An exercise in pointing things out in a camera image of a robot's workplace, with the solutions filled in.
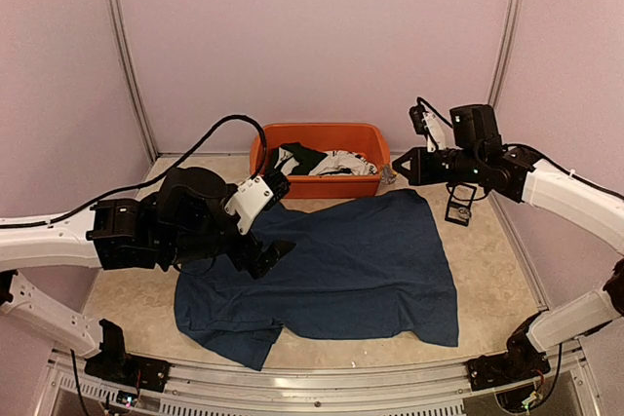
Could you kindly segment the dark blue t-shirt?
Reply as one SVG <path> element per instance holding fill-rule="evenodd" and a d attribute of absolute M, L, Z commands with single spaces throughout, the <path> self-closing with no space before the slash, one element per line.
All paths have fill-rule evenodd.
<path fill-rule="evenodd" d="M 225 256 L 184 270 L 177 329 L 203 348 L 259 370 L 284 330 L 318 340 L 459 342 L 457 291 L 432 211 L 410 189 L 306 213 L 274 207 L 255 222 L 293 249 L 263 278 Z"/>

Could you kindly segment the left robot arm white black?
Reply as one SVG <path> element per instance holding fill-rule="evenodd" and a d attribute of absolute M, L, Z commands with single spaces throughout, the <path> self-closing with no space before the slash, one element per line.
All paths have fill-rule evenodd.
<path fill-rule="evenodd" d="M 130 380 L 140 359 L 127 353 L 123 330 L 92 320 L 42 293 L 22 270 L 51 266 L 180 271 L 197 260 L 226 256 L 254 279 L 294 247 L 264 247 L 253 234 L 255 219 L 280 202 L 290 184 L 260 161 L 249 178 L 226 182 L 215 172 L 183 166 L 184 153 L 166 170 L 136 186 L 159 189 L 136 200 L 112 189 L 69 212 L 5 218 L 1 222 L 1 312 L 19 318 L 85 359 L 92 375 Z"/>

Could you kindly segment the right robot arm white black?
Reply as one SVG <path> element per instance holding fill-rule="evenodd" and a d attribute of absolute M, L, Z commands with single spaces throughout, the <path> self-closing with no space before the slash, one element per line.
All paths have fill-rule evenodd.
<path fill-rule="evenodd" d="M 554 163 L 520 143 L 506 144 L 488 104 L 458 106 L 444 118 L 419 97 L 409 110 L 426 146 L 414 147 L 392 164 L 412 186 L 474 185 L 518 204 L 541 208 L 584 229 L 617 253 L 623 251 L 623 197 Z M 546 352 L 570 338 L 622 318 L 623 264 L 616 263 L 602 289 L 527 319 L 509 337 L 505 352 L 475 359 L 473 373 L 488 371 L 510 381 L 547 372 Z"/>

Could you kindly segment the orange plastic tub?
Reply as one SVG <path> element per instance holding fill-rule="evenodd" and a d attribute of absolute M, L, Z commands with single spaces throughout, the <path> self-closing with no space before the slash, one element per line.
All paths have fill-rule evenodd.
<path fill-rule="evenodd" d="M 390 164 L 388 144 L 379 128 L 363 123 L 288 123 L 264 128 L 270 150 L 283 143 L 299 143 L 317 151 L 345 150 L 362 155 L 382 170 Z M 293 175 L 291 199 L 354 199 L 372 197 L 381 183 L 381 174 Z"/>

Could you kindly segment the black square display box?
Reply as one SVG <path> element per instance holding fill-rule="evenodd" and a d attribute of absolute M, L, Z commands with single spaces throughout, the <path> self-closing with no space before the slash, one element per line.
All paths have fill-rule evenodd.
<path fill-rule="evenodd" d="M 472 205 L 476 200 L 477 188 L 474 185 L 465 183 L 447 183 L 446 189 L 448 192 L 448 200 L 446 204 L 445 221 L 462 227 L 468 227 L 472 218 Z M 457 211 L 460 208 L 469 209 L 471 217 L 469 219 L 460 219 L 457 215 Z"/>

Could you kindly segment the black and white garment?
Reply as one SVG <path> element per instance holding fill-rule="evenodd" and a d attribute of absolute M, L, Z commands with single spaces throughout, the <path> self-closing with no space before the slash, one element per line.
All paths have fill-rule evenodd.
<path fill-rule="evenodd" d="M 377 166 L 358 153 L 345 150 L 317 151 L 300 143 L 285 143 L 270 152 L 266 173 L 285 176 L 368 176 Z"/>

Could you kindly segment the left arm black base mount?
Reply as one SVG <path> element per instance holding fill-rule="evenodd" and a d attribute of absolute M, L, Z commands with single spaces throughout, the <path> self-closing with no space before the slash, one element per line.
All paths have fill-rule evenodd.
<path fill-rule="evenodd" d="M 163 393 L 171 364 L 162 359 L 130 355 L 124 362 L 93 357 L 85 363 L 85 373 L 101 380 L 133 387 L 140 391 Z"/>

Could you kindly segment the right aluminium corner post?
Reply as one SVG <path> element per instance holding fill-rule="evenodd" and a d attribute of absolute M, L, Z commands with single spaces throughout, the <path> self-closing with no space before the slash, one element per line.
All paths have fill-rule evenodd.
<path fill-rule="evenodd" d="M 488 89 L 487 103 L 497 110 L 513 52 L 523 0 L 507 0 L 501 38 Z"/>

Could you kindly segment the aluminium corner post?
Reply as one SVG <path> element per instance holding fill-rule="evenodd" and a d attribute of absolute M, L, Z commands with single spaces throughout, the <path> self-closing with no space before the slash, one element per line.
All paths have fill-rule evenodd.
<path fill-rule="evenodd" d="M 136 118 L 139 137 L 148 161 L 154 163 L 160 154 L 137 80 L 136 68 L 124 22 L 122 1 L 106 0 L 106 5 L 132 111 Z"/>
<path fill-rule="evenodd" d="M 523 0 L 507 0 L 501 38 L 488 89 L 487 103 L 497 110 L 513 52 Z"/>

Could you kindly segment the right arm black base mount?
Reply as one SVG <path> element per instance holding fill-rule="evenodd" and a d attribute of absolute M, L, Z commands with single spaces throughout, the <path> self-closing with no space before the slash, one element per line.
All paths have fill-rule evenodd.
<path fill-rule="evenodd" d="M 473 392 L 514 384 L 551 370 L 545 356 L 512 359 L 507 353 L 470 359 L 466 367 Z"/>

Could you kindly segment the left aluminium corner post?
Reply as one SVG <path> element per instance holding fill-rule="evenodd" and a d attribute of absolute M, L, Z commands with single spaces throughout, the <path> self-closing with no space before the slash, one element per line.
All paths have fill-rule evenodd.
<path fill-rule="evenodd" d="M 136 118 L 139 137 L 148 161 L 154 163 L 160 154 L 137 80 L 136 68 L 124 22 L 122 1 L 106 0 L 106 5 L 132 111 Z"/>

